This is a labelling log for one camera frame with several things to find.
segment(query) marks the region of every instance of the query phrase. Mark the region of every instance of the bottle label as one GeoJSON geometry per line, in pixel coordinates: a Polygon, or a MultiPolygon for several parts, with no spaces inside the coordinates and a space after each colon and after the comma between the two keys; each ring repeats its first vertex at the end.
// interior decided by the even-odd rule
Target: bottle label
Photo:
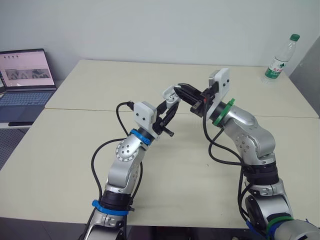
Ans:
{"type": "Polygon", "coordinates": [[[276,79],[284,67],[286,66],[287,61],[279,61],[274,58],[268,69],[265,71],[264,75],[270,79],[276,79]]]}

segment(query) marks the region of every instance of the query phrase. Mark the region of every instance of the laptop trackpad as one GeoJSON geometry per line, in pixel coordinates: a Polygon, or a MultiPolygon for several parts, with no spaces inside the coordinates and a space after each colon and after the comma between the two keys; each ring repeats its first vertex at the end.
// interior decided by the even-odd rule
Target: laptop trackpad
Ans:
{"type": "Polygon", "coordinates": [[[26,109],[25,106],[0,108],[0,121],[11,122],[17,120],[26,109]]]}

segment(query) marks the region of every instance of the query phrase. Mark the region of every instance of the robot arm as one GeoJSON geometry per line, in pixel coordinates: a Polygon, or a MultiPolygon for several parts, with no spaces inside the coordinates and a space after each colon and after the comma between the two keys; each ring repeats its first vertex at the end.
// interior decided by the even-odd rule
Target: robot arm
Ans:
{"type": "Polygon", "coordinates": [[[262,128],[252,114],[234,106],[234,99],[228,104],[222,102],[229,83],[229,70],[223,68],[209,77],[209,88],[203,92],[184,83],[174,90],[191,105],[191,112],[224,128],[236,145],[250,193],[245,199],[249,227],[275,240],[319,240],[317,227],[293,219],[284,183],[278,176],[272,134],[262,128]]]}
{"type": "Polygon", "coordinates": [[[166,100],[157,108],[147,102],[137,102],[133,106],[134,120],[139,126],[121,141],[115,150],[115,157],[108,173],[105,190],[100,200],[94,200],[95,207],[84,240],[118,240],[124,238],[122,228],[131,207],[131,195],[138,177],[139,165],[145,152],[154,140],[159,140],[162,132],[174,135],[166,128],[176,114],[180,98],[173,86],[165,91],[166,100]]]}

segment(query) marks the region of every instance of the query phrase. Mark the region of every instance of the green bottle cap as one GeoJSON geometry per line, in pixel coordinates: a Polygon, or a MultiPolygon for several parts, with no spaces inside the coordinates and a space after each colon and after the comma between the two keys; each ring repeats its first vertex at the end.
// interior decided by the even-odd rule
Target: green bottle cap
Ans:
{"type": "Polygon", "coordinates": [[[292,41],[298,41],[300,38],[300,35],[299,34],[292,34],[291,37],[290,37],[290,40],[292,41]]]}

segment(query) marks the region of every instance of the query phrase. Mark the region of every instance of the laptop screen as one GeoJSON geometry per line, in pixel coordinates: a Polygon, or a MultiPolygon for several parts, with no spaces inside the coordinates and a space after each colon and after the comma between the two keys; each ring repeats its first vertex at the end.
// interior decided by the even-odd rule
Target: laptop screen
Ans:
{"type": "Polygon", "coordinates": [[[55,86],[43,49],[0,52],[0,78],[6,89],[55,86]]]}

